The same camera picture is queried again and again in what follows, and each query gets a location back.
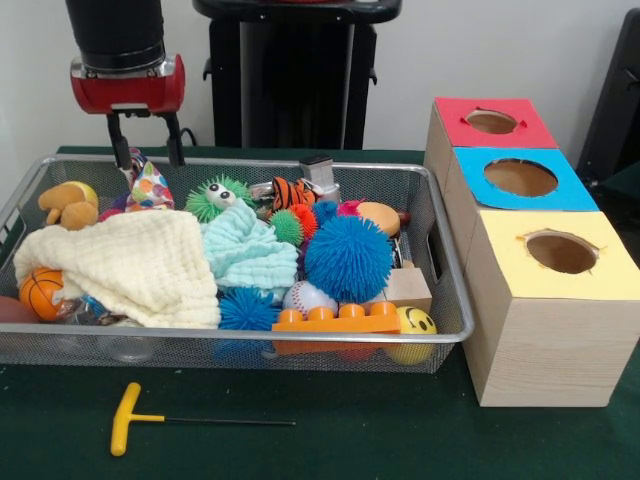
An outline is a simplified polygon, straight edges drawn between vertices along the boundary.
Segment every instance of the light blue towel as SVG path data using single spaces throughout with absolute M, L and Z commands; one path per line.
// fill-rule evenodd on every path
M 218 287 L 257 287 L 282 298 L 295 283 L 298 254 L 276 239 L 241 199 L 202 225 L 204 249 Z

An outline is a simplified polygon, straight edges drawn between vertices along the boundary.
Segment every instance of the googly eye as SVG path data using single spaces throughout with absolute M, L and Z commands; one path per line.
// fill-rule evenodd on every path
M 206 192 L 206 197 L 207 200 L 222 210 L 230 207 L 236 201 L 235 194 L 219 183 L 212 183 L 209 186 L 209 189 Z

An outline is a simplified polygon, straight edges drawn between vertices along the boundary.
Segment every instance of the round hole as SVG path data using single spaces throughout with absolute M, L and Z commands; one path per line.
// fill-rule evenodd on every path
M 528 160 L 504 158 L 487 165 L 487 180 L 505 192 L 521 197 L 541 197 L 558 188 L 558 179 L 548 168 Z
M 570 233 L 534 234 L 527 240 L 527 250 L 545 267 L 574 275 L 591 270 L 597 260 L 594 248 Z
M 474 110 L 467 115 L 467 122 L 476 130 L 492 135 L 506 135 L 518 126 L 515 118 L 493 110 Z

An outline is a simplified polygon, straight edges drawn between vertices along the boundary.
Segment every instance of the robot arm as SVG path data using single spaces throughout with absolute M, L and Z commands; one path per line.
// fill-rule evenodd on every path
M 184 99 L 179 55 L 164 49 L 160 0 L 66 0 L 81 56 L 71 63 L 71 84 L 80 107 L 107 116 L 118 166 L 131 167 L 119 115 L 165 120 L 174 166 L 184 165 L 176 112 Z

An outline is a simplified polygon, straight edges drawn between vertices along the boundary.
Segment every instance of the blanket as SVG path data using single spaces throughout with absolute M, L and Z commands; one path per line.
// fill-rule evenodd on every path
M 205 255 L 218 287 L 257 287 L 281 299 L 295 283 L 298 253 L 242 199 L 202 225 Z
M 220 322 L 200 225 L 187 212 L 126 213 L 75 232 L 46 227 L 24 240 L 14 266 L 18 285 L 37 267 L 62 270 L 64 298 L 87 293 L 146 327 Z

